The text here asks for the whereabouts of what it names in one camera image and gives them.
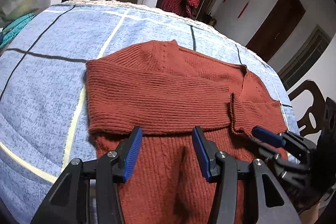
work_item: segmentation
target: yellow stripe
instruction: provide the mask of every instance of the yellow stripe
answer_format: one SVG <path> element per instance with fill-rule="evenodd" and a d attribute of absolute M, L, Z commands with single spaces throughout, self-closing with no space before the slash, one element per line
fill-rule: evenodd
<path fill-rule="evenodd" d="M 67 140 L 66 140 L 65 148 L 64 148 L 62 171 L 65 169 L 65 167 L 67 167 L 70 161 L 70 152 L 71 152 L 72 143 L 74 141 L 76 125 L 78 122 L 79 115 L 81 114 L 81 111 L 82 111 L 84 100 L 85 100 L 85 86 L 82 88 L 79 94 L 78 104 L 72 115 L 70 127 L 68 130 Z"/>
<path fill-rule="evenodd" d="M 0 147 L 2 148 L 2 150 L 8 155 L 10 156 L 13 160 L 15 160 L 18 164 L 22 165 L 23 167 L 25 167 L 26 169 L 28 169 L 29 171 L 33 172 L 35 175 L 38 175 L 39 177 L 43 178 L 44 180 L 50 181 L 51 183 L 55 183 L 55 181 L 57 180 L 57 177 L 48 174 L 34 166 L 32 166 L 31 164 L 29 164 L 28 162 L 24 161 L 23 159 L 19 158 L 18 156 L 16 156 L 12 151 L 10 151 L 2 142 L 0 142 Z"/>

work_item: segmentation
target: folded sweater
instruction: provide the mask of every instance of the folded sweater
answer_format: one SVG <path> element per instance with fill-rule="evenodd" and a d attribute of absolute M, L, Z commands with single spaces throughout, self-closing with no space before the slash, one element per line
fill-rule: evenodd
<path fill-rule="evenodd" d="M 246 149 L 254 126 L 286 130 L 279 102 L 245 65 L 218 61 L 176 41 L 132 45 L 86 67 L 89 133 L 97 156 L 115 149 L 134 126 L 143 130 L 133 176 L 119 185 L 127 224 L 207 223 L 216 185 L 201 175 L 194 126 L 245 161 L 258 156 Z M 278 151 L 287 158 L 285 150 Z M 243 201 L 239 181 L 236 223 L 242 223 Z"/>

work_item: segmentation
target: blue rubber tip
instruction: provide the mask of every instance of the blue rubber tip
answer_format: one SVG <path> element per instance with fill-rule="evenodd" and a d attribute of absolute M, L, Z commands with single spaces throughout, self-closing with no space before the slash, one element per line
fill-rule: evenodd
<path fill-rule="evenodd" d="M 210 161 L 205 152 L 205 148 L 202 144 L 201 138 L 199 137 L 195 128 L 193 129 L 192 133 L 192 141 L 202 176 L 206 179 L 207 182 L 209 182 L 211 178 Z"/>
<path fill-rule="evenodd" d="M 273 132 L 268 131 L 267 129 L 262 127 L 252 128 L 252 135 L 276 148 L 284 147 L 286 145 L 286 141 L 283 139 L 283 137 L 274 134 Z"/>
<path fill-rule="evenodd" d="M 123 179 L 124 179 L 125 182 L 127 182 L 128 179 L 133 174 L 135 163 L 137 162 L 137 158 L 138 158 L 138 155 L 139 155 L 141 142 L 142 142 L 142 129 L 139 127 L 137 132 L 136 132 L 133 143 L 131 145 L 131 148 L 128 152 L 128 155 L 125 159 L 125 169 L 124 169 L 124 173 L 123 173 Z"/>

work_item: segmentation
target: silver bolt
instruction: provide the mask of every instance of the silver bolt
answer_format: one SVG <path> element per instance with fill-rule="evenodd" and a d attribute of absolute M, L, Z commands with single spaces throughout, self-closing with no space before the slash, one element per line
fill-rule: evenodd
<path fill-rule="evenodd" d="M 261 159 L 255 159 L 254 161 L 254 164 L 260 166 L 260 165 L 263 165 L 263 162 L 261 161 Z"/>
<path fill-rule="evenodd" d="M 224 151 L 220 151 L 219 154 L 220 154 L 219 156 L 222 157 L 222 158 L 227 157 L 227 154 Z"/>
<path fill-rule="evenodd" d="M 71 164 L 72 165 L 78 165 L 81 162 L 81 160 L 79 158 L 74 158 L 71 160 Z"/>
<path fill-rule="evenodd" d="M 109 158 L 115 158 L 116 156 L 117 156 L 117 152 L 115 152 L 115 151 L 110 151 L 110 152 L 108 152 L 107 153 L 107 156 L 109 157 Z"/>

